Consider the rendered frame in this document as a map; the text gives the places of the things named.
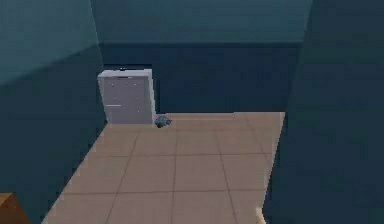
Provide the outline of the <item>grey chest of drawers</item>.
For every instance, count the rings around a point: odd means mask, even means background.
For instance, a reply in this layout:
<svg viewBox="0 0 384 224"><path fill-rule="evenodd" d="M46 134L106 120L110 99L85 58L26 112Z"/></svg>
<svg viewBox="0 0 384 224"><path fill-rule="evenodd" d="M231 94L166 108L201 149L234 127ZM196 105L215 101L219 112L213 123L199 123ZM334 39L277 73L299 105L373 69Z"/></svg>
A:
<svg viewBox="0 0 384 224"><path fill-rule="evenodd" d="M151 124L156 114L151 69L104 70L97 76L110 124Z"/></svg>

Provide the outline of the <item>small blue-grey round object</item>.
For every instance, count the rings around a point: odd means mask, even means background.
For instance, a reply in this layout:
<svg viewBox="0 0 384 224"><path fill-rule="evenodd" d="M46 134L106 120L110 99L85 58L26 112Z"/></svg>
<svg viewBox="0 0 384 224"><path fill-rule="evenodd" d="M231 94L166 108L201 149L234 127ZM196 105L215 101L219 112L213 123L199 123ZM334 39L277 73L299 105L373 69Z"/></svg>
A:
<svg viewBox="0 0 384 224"><path fill-rule="evenodd" d="M158 116L155 119L155 125L156 125L157 128L162 128L162 127L165 127L165 126L169 126L171 123L172 123L172 120L169 119L165 115Z"/></svg>

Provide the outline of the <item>brown wooden furniture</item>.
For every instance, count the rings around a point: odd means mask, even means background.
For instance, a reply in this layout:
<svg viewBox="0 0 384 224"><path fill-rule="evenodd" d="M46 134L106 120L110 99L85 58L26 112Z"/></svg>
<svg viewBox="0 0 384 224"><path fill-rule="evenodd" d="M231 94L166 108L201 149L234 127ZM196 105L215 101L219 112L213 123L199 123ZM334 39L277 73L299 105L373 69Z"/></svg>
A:
<svg viewBox="0 0 384 224"><path fill-rule="evenodd" d="M0 193L0 224L31 224L13 193Z"/></svg>

